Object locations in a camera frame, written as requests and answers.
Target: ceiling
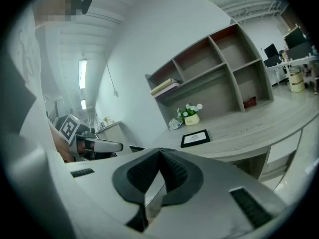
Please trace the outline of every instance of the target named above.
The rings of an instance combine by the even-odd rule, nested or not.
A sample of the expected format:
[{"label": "ceiling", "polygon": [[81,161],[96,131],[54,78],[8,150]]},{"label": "ceiling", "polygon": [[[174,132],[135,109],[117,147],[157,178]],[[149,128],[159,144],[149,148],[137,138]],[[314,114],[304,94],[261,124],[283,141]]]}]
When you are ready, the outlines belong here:
[{"label": "ceiling", "polygon": [[[115,29],[137,1],[93,0],[86,15],[76,16],[74,20],[58,28],[46,28],[48,61],[56,86],[74,111],[81,110],[81,99],[86,100],[87,107],[94,107],[105,69],[105,53],[112,50]],[[221,7],[238,22],[278,15],[287,6],[285,0],[209,1]],[[80,91],[78,82],[80,59],[88,61],[86,88],[83,92]]]}]

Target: black picture frame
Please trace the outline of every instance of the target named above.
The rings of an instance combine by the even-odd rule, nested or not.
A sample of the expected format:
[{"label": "black picture frame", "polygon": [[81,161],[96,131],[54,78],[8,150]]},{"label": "black picture frame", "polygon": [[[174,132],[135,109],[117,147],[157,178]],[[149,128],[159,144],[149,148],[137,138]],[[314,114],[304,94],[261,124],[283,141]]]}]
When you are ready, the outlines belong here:
[{"label": "black picture frame", "polygon": [[[190,136],[190,135],[198,134],[198,133],[202,133],[202,132],[205,133],[206,139],[199,140],[199,141],[194,141],[194,142],[190,142],[190,143],[184,143],[184,140],[185,140],[186,136]],[[189,133],[189,134],[183,135],[180,147],[181,148],[186,148],[186,147],[191,147],[191,146],[199,145],[199,144],[206,143],[206,142],[210,142],[210,139],[209,139],[207,130],[204,129],[204,130],[201,130],[201,131],[198,131],[198,132],[194,132],[194,133]]]}]

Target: small white pot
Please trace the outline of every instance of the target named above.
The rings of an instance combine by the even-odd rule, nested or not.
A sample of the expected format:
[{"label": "small white pot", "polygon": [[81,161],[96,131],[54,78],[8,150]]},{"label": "small white pot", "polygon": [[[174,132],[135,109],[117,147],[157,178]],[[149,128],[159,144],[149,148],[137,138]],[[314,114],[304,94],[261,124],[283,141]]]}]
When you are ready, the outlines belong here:
[{"label": "small white pot", "polygon": [[197,114],[194,114],[193,116],[189,116],[185,118],[185,124],[186,125],[196,125],[199,123],[199,117]]}]

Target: small box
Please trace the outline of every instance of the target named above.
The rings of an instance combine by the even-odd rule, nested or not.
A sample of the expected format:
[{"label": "small box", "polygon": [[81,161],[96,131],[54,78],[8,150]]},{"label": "small box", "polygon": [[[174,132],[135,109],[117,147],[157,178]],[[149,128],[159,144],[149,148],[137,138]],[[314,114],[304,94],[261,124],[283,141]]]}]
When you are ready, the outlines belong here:
[{"label": "small box", "polygon": [[301,81],[296,84],[291,84],[291,92],[300,92],[305,89],[304,81]]},{"label": "small box", "polygon": [[291,74],[290,80],[292,84],[299,83],[304,80],[304,76],[302,72]]}]

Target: fluorescent light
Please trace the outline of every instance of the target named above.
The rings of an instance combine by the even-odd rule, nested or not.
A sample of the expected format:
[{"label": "fluorescent light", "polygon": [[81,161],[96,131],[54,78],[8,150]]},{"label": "fluorescent light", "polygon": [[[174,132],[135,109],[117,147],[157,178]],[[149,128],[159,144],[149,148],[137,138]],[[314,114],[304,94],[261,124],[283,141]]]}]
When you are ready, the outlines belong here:
[{"label": "fluorescent light", "polygon": [[79,61],[79,85],[80,89],[85,88],[86,60]]},{"label": "fluorescent light", "polygon": [[81,100],[81,106],[82,106],[82,110],[86,109],[86,102],[85,100]]}]

